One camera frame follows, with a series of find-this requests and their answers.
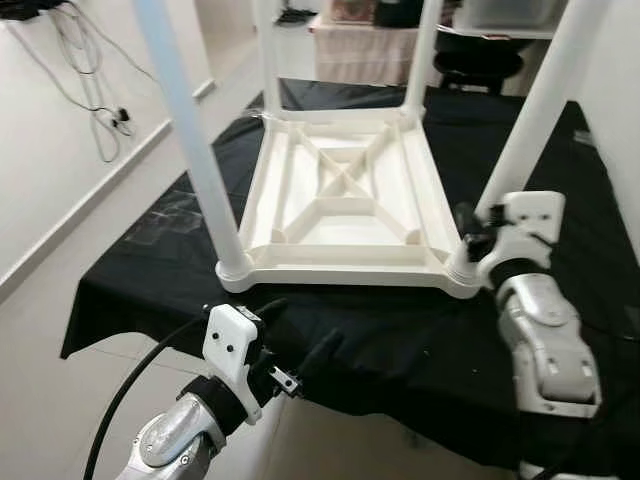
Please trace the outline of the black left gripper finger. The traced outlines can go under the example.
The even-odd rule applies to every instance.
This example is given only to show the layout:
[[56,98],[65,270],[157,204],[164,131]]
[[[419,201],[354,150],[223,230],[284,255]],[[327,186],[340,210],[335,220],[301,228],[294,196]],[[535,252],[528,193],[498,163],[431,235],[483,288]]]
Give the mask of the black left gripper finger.
[[285,298],[275,298],[264,305],[256,308],[246,306],[246,316],[257,329],[271,329],[276,323],[279,323],[280,317],[288,308],[288,300]]
[[294,370],[294,378],[298,381],[310,381],[317,375],[324,374],[340,348],[340,344],[343,343],[343,339],[344,334],[339,330],[329,330],[329,333],[311,346],[298,362]]

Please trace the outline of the white plastic table top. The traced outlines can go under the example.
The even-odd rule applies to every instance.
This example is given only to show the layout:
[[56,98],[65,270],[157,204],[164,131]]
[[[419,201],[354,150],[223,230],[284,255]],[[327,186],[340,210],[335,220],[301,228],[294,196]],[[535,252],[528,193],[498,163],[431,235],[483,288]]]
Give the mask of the white plastic table top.
[[238,220],[244,271],[221,287],[379,285],[474,297],[448,261],[461,250],[424,124],[410,106],[260,108],[264,125]]

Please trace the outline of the black table cloth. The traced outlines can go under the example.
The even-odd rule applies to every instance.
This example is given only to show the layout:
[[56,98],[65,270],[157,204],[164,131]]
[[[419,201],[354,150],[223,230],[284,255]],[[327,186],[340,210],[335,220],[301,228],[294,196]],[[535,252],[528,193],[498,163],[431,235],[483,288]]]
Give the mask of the black table cloth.
[[[595,128],[584,104],[570,102],[529,184],[567,198],[550,268],[584,320],[604,378],[605,419],[573,466],[640,480],[640,265],[611,170],[595,145],[573,138]],[[78,280],[61,358],[127,333],[172,337],[179,352],[197,355],[201,330],[191,321],[205,305],[257,307],[285,298],[288,308],[268,333],[285,369],[329,330],[344,334],[324,374],[303,381],[307,401],[352,415],[381,413],[498,468],[525,456],[549,460],[580,433],[518,413],[511,357],[489,294],[457,300],[438,289],[371,285],[256,285],[229,294],[212,271],[205,227],[155,244],[124,242],[124,234]]]

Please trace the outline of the black round stool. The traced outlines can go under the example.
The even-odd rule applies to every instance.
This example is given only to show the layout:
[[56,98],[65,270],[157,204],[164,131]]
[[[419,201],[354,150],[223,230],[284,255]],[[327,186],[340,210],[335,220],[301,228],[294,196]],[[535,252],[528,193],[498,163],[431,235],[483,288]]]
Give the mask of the black round stool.
[[508,78],[524,68],[524,59],[517,54],[470,55],[463,52],[439,52],[433,65],[440,74],[444,90],[465,90],[466,86],[483,87],[489,95],[502,95]]

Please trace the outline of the clear plastic storage box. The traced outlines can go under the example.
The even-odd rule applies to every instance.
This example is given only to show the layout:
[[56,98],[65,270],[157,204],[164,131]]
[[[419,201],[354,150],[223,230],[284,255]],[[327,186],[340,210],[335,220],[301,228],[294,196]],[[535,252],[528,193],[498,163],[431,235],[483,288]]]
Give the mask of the clear plastic storage box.
[[453,27],[467,35],[550,38],[567,0],[463,0]]

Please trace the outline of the black bag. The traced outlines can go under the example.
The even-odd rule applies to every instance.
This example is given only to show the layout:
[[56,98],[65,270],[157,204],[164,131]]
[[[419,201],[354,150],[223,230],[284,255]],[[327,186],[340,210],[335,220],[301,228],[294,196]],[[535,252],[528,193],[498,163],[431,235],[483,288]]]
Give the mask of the black bag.
[[411,29],[420,26],[425,0],[376,0],[372,26]]

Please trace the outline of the red printed box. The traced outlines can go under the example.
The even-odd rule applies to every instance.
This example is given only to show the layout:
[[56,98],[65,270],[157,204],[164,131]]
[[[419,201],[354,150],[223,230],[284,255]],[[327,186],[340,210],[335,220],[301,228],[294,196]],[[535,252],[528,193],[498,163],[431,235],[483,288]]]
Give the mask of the red printed box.
[[329,0],[326,13],[337,24],[370,26],[378,8],[378,0]]

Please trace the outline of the black power strip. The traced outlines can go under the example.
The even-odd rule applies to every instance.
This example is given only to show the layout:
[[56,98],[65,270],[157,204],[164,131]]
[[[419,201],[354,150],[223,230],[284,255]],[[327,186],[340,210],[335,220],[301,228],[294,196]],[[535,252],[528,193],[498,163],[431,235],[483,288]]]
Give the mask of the black power strip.
[[29,20],[58,8],[67,0],[0,0],[0,20]]

